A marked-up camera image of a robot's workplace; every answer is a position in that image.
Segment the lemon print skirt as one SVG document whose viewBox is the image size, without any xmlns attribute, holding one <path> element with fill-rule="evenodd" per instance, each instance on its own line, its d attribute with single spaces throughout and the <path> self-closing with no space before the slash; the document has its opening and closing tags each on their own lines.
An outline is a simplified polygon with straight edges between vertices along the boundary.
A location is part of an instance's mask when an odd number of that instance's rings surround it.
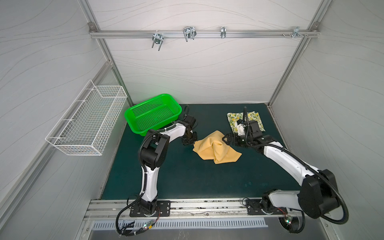
<svg viewBox="0 0 384 240">
<path fill-rule="evenodd" d="M 243 113 L 227 113 L 227 118 L 228 118 L 228 121 L 229 121 L 229 124 L 230 124 L 230 127 L 231 127 L 233 133 L 238 133 L 237 121 L 240 119 L 243 119 Z M 259 128 L 262 132 L 266 131 L 264 126 L 263 126 L 263 123 L 262 123 L 262 120 L 261 120 L 259 113 L 256 113 L 255 111 L 249 112 L 248 118 L 249 118 L 249 121 L 257 121 Z"/>
</svg>

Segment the yellow skirt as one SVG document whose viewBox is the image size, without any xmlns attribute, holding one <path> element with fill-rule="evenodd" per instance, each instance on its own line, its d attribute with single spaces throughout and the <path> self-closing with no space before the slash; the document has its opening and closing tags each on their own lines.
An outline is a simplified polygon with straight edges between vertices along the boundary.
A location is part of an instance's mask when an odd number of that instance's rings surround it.
<svg viewBox="0 0 384 240">
<path fill-rule="evenodd" d="M 203 160 L 213 160 L 216 165 L 234 163 L 242 153 L 235 151 L 223 141 L 225 135 L 215 131 L 200 141 L 194 143 L 193 151 Z"/>
</svg>

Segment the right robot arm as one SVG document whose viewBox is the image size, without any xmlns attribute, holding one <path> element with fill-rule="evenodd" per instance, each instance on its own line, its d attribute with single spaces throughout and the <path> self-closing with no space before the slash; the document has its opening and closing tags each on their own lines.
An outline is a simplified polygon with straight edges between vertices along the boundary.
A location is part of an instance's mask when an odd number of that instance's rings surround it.
<svg viewBox="0 0 384 240">
<path fill-rule="evenodd" d="M 278 164 L 299 184 L 298 191 L 267 192 L 260 202 L 265 214 L 270 215 L 278 208 L 285 208 L 337 225 L 346 224 L 349 220 L 349 210 L 339 193 L 335 175 L 329 170 L 309 165 L 275 138 L 263 135 L 256 121 L 241 120 L 237 133 L 226 134 L 222 140 L 227 145 L 256 150 Z"/>
</svg>

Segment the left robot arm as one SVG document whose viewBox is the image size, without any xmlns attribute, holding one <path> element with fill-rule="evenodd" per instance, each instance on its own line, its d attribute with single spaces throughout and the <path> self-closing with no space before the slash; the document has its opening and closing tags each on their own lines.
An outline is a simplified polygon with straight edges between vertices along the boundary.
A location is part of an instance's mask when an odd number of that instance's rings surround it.
<svg viewBox="0 0 384 240">
<path fill-rule="evenodd" d="M 194 127 L 195 117 L 186 115 L 182 120 L 158 130 L 148 130 L 138 151 L 138 159 L 142 167 L 142 188 L 140 191 L 139 207 L 152 214 L 158 200 L 158 175 L 160 167 L 166 160 L 169 144 L 181 138 L 182 145 L 193 145 L 197 141 Z"/>
</svg>

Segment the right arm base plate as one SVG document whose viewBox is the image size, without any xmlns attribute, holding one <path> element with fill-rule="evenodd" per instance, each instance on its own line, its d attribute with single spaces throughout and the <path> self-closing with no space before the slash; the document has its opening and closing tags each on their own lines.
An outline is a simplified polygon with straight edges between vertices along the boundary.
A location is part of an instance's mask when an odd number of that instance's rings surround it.
<svg viewBox="0 0 384 240">
<path fill-rule="evenodd" d="M 246 208 L 248 215 L 285 215 L 287 209 L 277 208 L 267 199 L 244 198 L 242 205 Z"/>
</svg>

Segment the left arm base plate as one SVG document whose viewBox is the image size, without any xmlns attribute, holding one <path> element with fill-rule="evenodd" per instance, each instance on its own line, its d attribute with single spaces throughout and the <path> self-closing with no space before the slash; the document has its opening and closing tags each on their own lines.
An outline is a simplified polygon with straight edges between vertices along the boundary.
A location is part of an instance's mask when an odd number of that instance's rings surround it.
<svg viewBox="0 0 384 240">
<path fill-rule="evenodd" d="M 140 200 L 131 206 L 130 217 L 169 217 L 171 211 L 170 201 L 148 202 Z"/>
</svg>

